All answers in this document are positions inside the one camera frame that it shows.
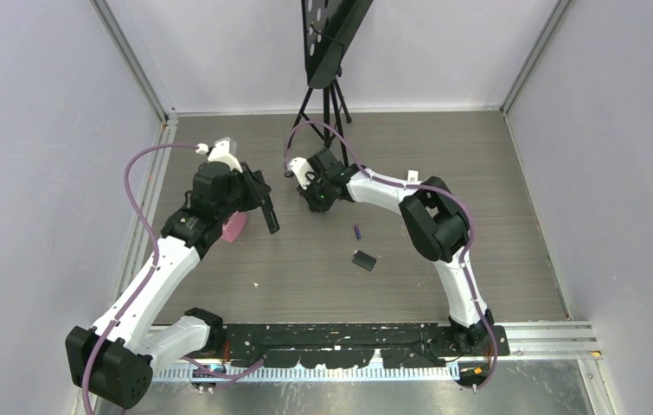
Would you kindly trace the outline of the black remote battery cover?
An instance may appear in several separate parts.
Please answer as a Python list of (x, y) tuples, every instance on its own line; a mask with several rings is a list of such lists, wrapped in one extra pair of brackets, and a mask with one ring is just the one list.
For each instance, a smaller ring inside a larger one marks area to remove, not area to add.
[(372, 271), (375, 268), (377, 259), (363, 251), (354, 251), (352, 263), (365, 271)]

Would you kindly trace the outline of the white remote control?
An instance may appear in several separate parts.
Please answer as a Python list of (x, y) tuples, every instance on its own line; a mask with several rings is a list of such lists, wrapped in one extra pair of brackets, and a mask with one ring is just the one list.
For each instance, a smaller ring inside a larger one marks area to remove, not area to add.
[(409, 183), (418, 183), (419, 182), (419, 172), (417, 170), (409, 170), (407, 172), (407, 181)]

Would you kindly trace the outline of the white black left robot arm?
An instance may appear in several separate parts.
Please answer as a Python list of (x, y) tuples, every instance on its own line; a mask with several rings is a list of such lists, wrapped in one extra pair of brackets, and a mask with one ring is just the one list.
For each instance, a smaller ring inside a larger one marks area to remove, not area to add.
[(261, 209), (270, 233), (279, 230), (271, 191), (262, 172), (246, 163), (238, 168), (224, 162), (199, 166), (184, 203), (166, 220), (151, 256), (124, 293), (91, 328), (76, 326), (67, 335), (72, 381), (82, 391), (87, 413), (93, 413), (93, 395), (131, 409), (154, 374), (194, 352), (213, 358), (223, 350), (222, 318), (200, 308), (186, 311), (156, 334), (149, 330), (235, 214)]

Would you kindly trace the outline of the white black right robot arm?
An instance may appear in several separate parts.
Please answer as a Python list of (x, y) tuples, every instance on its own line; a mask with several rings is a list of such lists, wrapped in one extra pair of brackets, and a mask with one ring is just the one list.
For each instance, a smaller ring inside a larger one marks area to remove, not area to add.
[(347, 166), (328, 149), (309, 158), (293, 157), (285, 162), (285, 173), (297, 179), (298, 193), (312, 212), (325, 213), (335, 201), (348, 201), (398, 214), (414, 249), (439, 275), (456, 349), (476, 354), (488, 342), (491, 352), (498, 352), (493, 317), (471, 267), (472, 219), (440, 178), (399, 180), (358, 163)]

